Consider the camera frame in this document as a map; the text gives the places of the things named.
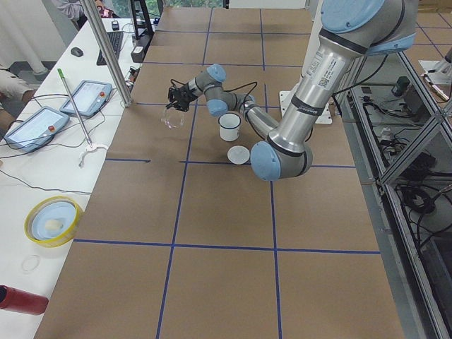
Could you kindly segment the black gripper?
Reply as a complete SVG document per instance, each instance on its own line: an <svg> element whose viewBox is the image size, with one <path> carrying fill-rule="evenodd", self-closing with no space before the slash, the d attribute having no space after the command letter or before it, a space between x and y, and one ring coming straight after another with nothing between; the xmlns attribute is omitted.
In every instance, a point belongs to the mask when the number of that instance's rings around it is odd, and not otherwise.
<svg viewBox="0 0 452 339"><path fill-rule="evenodd" d="M176 109L180 112L187 112L191 103L191 91L188 84L180 87L172 85L168 89L168 103L166 109Z"/></svg>

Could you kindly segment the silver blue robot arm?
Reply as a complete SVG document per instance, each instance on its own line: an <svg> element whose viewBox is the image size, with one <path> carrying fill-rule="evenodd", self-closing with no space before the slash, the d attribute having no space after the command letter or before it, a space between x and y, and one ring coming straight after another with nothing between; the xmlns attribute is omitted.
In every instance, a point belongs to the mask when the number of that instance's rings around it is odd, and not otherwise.
<svg viewBox="0 0 452 339"><path fill-rule="evenodd" d="M251 95L222 87L226 73L209 66L188 83L169 88L167 109L185 112L200 96L214 117L237 112L262 138L250 154L255 175L265 181L298 177L312 164L307 136L349 68L365 55L391 54L410 48L415 40L418 1L324 1L319 48L280 121Z"/></svg>

